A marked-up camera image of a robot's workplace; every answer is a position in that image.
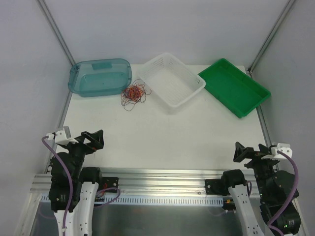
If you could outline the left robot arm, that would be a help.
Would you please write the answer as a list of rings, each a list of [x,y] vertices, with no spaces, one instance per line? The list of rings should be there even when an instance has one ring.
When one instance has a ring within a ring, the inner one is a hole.
[[[73,138],[67,126],[48,133],[42,142],[52,152],[49,200],[61,236],[92,235],[96,192],[103,187],[99,167],[84,167],[86,155],[103,149],[103,130]]]

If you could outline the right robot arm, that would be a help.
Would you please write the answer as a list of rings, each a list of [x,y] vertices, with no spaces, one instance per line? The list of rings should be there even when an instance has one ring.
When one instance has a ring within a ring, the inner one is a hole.
[[[245,236],[284,236],[298,233],[301,218],[292,201],[299,196],[299,174],[292,160],[289,144],[278,143],[259,150],[235,144],[233,161],[249,162],[244,166],[253,169],[260,196],[260,210],[264,225],[261,227],[250,204],[251,184],[241,170],[229,170],[220,179],[220,194],[230,195],[236,207]]]

